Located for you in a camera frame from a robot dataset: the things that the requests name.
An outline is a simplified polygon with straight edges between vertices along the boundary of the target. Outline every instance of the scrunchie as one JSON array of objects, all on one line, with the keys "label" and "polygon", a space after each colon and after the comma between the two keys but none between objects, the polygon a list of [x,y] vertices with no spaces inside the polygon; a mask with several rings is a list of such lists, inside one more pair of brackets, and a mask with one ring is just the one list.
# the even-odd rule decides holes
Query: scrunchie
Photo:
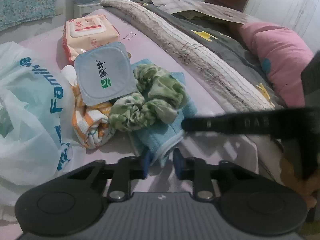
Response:
[{"label": "scrunchie", "polygon": [[[120,131],[134,131],[153,125],[157,119],[172,123],[178,115],[177,109],[188,102],[184,85],[154,64],[139,65],[133,74],[138,91],[114,103],[109,125]],[[147,93],[148,99],[141,93]]]}]

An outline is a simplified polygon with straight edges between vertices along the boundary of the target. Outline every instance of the familymart plastic bag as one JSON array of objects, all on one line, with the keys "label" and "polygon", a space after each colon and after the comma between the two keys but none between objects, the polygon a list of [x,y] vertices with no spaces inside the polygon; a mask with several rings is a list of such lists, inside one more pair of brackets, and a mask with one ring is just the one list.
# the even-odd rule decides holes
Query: familymart plastic bag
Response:
[{"label": "familymart plastic bag", "polygon": [[81,165],[85,149],[72,140],[74,96],[36,52],[0,45],[0,220],[28,189]]}]

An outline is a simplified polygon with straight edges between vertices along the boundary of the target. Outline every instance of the green logo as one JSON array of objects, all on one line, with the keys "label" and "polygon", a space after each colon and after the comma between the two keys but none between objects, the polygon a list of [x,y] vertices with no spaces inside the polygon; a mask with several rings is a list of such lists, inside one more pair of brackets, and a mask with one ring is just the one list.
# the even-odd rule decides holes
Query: green logo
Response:
[{"label": "green logo", "polygon": [[110,78],[106,78],[106,79],[101,80],[101,85],[102,85],[102,88],[111,87]]}]

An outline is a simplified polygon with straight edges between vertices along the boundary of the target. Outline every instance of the silver bolt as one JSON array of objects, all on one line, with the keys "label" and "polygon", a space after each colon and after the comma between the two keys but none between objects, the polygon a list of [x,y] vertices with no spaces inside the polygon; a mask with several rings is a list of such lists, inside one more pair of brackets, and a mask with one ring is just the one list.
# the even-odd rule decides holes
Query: silver bolt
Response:
[{"label": "silver bolt", "polygon": [[125,193],[119,190],[112,191],[109,196],[113,199],[122,199],[125,196]]},{"label": "silver bolt", "polygon": [[198,197],[202,199],[210,199],[213,197],[213,193],[210,191],[203,190],[198,192]]}]

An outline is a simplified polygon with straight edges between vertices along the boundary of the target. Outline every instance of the pink pillow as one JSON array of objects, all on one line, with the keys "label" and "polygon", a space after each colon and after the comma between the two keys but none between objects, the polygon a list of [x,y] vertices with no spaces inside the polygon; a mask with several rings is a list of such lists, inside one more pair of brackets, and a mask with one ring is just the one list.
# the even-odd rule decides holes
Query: pink pillow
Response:
[{"label": "pink pillow", "polygon": [[288,107],[305,105],[301,72],[313,58],[312,51],[292,30],[273,23],[255,22],[239,27],[249,50],[259,57],[274,91]]}]

